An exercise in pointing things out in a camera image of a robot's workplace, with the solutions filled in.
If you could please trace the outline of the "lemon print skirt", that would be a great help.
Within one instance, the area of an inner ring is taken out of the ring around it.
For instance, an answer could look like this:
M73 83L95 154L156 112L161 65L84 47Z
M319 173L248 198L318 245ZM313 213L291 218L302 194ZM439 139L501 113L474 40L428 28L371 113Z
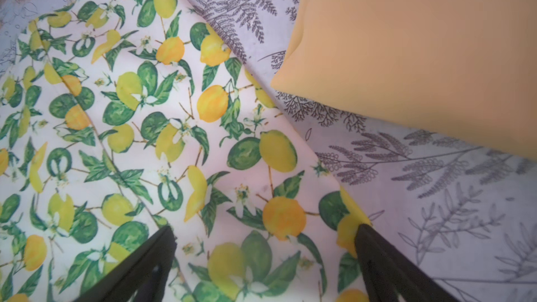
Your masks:
M72 301L163 227L165 301L366 301L348 199L187 0L71 0L1 77L1 300Z

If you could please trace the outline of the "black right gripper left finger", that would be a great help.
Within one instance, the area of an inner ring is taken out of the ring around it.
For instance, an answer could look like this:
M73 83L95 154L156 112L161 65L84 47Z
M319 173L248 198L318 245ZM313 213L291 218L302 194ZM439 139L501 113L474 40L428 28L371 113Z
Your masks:
M176 248L172 228L162 227L77 301L162 301Z

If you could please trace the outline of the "yellow skirt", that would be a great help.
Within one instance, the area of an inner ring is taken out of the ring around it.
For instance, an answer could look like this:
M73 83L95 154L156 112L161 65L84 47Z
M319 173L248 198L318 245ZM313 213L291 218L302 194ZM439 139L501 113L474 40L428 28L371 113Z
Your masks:
M271 86L536 159L536 0L301 0Z

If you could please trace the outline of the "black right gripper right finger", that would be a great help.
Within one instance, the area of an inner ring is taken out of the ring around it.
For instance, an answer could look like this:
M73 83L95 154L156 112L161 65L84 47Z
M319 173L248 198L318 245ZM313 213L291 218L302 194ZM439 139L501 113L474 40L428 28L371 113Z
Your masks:
M456 300L369 225L359 225L355 250L370 301Z

